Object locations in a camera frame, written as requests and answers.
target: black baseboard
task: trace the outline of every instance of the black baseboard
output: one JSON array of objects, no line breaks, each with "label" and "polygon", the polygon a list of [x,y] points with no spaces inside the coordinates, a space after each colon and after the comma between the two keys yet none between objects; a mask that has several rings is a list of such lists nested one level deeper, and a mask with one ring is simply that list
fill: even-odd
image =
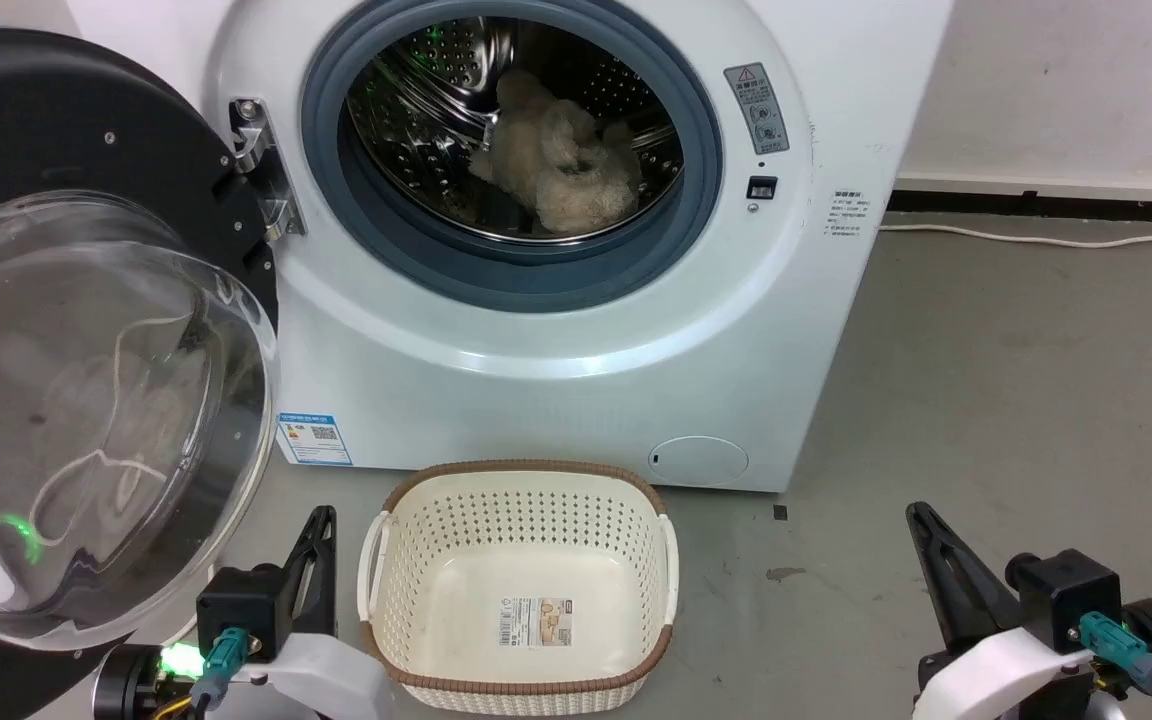
[{"label": "black baseboard", "polygon": [[1028,191],[1023,195],[986,195],[896,190],[887,200],[887,210],[893,211],[893,213],[975,213],[1089,220],[1135,220],[1135,222],[1152,223],[1152,202],[1044,197],[1034,191]]}]

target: brown basket rim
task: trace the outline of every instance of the brown basket rim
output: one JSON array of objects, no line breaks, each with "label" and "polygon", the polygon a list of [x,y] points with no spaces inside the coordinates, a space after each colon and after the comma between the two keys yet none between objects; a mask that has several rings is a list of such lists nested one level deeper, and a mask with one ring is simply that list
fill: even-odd
[{"label": "brown basket rim", "polygon": [[[582,473],[582,475],[602,475],[602,477],[616,478],[620,480],[626,480],[639,490],[643,495],[652,502],[652,509],[657,511],[657,515],[664,515],[664,501],[655,492],[655,488],[650,486],[650,484],[641,478],[637,473],[632,473],[630,470],[623,468],[617,468],[616,465],[600,465],[596,462],[577,462],[571,460],[475,460],[468,462],[447,462],[442,465],[433,465],[431,468],[425,468],[424,470],[417,470],[412,473],[411,478],[408,478],[401,486],[394,488],[387,500],[385,500],[384,510],[394,511],[397,507],[397,501],[401,501],[408,492],[411,492],[412,487],[425,480],[444,477],[444,475],[458,475],[458,473],[493,473],[494,471],[511,471],[511,470],[535,470],[535,471],[558,471],[558,473]],[[673,638],[673,624],[662,626],[660,628],[660,634],[657,637],[657,643],[652,647],[652,652],[649,652],[644,657],[643,661],[634,666],[630,670],[621,673],[620,675],[613,676],[613,679],[593,679],[593,680],[573,680],[573,682],[563,683],[483,683],[475,682],[475,680],[450,680],[450,679],[434,679],[430,675],[417,675],[415,673],[408,673],[408,670],[401,670],[396,665],[389,661],[388,657],[380,651],[380,646],[376,643],[376,630],[372,630],[370,621],[362,623],[362,646],[364,650],[376,660],[380,661],[380,665],[385,666],[385,673],[387,673],[391,679],[396,680],[396,682],[403,685],[411,685],[415,688],[433,689],[433,691],[447,691],[454,694],[503,694],[503,696],[541,696],[541,694],[589,694],[589,692],[604,692],[613,691],[613,689],[623,688],[630,685],[631,683],[639,682],[644,679],[655,666],[660,662],[664,657],[664,651],[669,646],[669,641]]]},{"label": "brown basket rim", "polygon": [[664,500],[660,500],[655,488],[638,473],[617,468],[616,465],[599,465],[598,462],[577,462],[575,460],[471,460],[468,462],[447,462],[442,465],[433,465],[424,470],[417,470],[412,477],[407,478],[401,486],[394,488],[388,498],[385,498],[385,506],[381,510],[394,511],[397,501],[402,500],[412,487],[419,486],[425,480],[444,477],[444,475],[462,473],[500,473],[500,471],[541,471],[541,473],[579,473],[579,475],[602,475],[607,478],[626,480],[643,493],[652,503],[652,509],[657,515],[664,515]]}]

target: floor stain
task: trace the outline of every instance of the floor stain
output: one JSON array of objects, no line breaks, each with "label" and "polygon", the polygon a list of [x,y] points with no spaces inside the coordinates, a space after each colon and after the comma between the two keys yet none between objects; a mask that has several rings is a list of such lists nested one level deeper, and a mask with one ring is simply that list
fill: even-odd
[{"label": "floor stain", "polygon": [[986,506],[990,510],[996,511],[998,515],[1015,515],[1016,509],[1007,505],[1007,502],[998,500],[995,497],[986,498]]},{"label": "floor stain", "polygon": [[718,589],[718,585],[714,584],[713,582],[710,582],[710,579],[707,577],[704,577],[704,575],[700,576],[700,583],[703,583],[705,585],[705,589],[707,589],[708,593],[717,597],[718,600],[722,601],[727,600],[727,596],[723,594],[723,591],[721,591],[721,589]]},{"label": "floor stain", "polygon": [[806,571],[806,568],[772,568],[767,570],[767,579],[775,579],[776,583],[780,583],[781,579],[791,577],[791,575],[801,575]]}]

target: gray concrete floor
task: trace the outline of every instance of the gray concrete floor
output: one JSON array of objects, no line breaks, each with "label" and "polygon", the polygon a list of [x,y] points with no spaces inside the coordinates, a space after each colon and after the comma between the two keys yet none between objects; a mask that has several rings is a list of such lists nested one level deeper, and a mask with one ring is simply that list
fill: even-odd
[{"label": "gray concrete floor", "polygon": [[[946,219],[1075,240],[1152,232],[931,222]],[[282,561],[311,507],[334,505],[340,635],[357,643],[358,548],[399,479],[275,458],[225,561]],[[662,495],[682,559],[675,641],[639,697],[607,717],[908,717],[915,662],[940,650],[905,530],[914,500],[1000,574],[1016,552],[1078,547],[1120,573],[1126,598],[1152,596],[1152,247],[884,234],[786,497]],[[788,521],[772,518],[776,502]],[[182,602],[146,635],[188,614]],[[79,685],[37,717],[83,717],[88,698]],[[401,689],[397,707],[401,719],[457,717]],[[1152,700],[1128,711],[1149,719]]]}]

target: white plastic basket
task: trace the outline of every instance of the white plastic basket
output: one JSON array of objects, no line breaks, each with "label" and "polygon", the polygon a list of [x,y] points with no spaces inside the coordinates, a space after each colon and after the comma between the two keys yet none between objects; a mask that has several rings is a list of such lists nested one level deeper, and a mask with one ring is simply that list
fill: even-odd
[{"label": "white plastic basket", "polygon": [[660,498],[584,462],[420,470],[358,561],[366,647],[417,700],[480,714],[623,705],[668,647],[677,600]]}]

